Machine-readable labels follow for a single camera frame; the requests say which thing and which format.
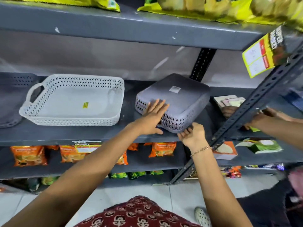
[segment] black shelf bracket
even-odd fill
[[[210,62],[212,61],[216,49],[212,48],[201,48],[197,61],[191,71],[190,79],[201,82]]]
[[[243,124],[249,122],[253,115],[264,108],[276,93],[281,93],[291,81],[303,73],[303,44],[290,56],[288,63],[275,67],[271,73],[259,84],[251,95],[241,104],[239,109],[213,135],[209,143],[217,149],[228,137],[232,137]],[[171,180],[171,184],[183,180],[194,167],[190,159],[185,166]]]

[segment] white shoe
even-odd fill
[[[196,221],[203,227],[212,227],[206,208],[195,208]]]

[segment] plastic tray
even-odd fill
[[[142,114],[148,102],[165,99],[170,106],[158,126],[172,133],[179,133],[184,131],[208,104],[209,91],[209,86],[173,73],[139,92],[135,109]]]
[[[38,82],[38,76],[32,73],[0,73],[0,128],[11,127],[21,121],[19,109],[28,90]]]
[[[44,90],[31,103],[37,88]],[[46,126],[112,126],[119,121],[124,80],[111,76],[54,74],[34,85],[20,115]]]

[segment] gold bracelet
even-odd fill
[[[195,153],[191,154],[191,157],[192,157],[193,155],[195,155],[195,154],[197,154],[197,153],[199,153],[199,152],[201,152],[201,151],[203,151],[203,150],[209,149],[209,148],[211,149],[210,146],[203,147],[202,149],[200,149],[200,150],[196,151]]]

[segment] white wall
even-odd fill
[[[199,48],[110,41],[0,30],[0,71],[120,76],[160,80],[190,75]],[[250,79],[241,52],[218,50],[203,83],[255,88],[267,73]]]

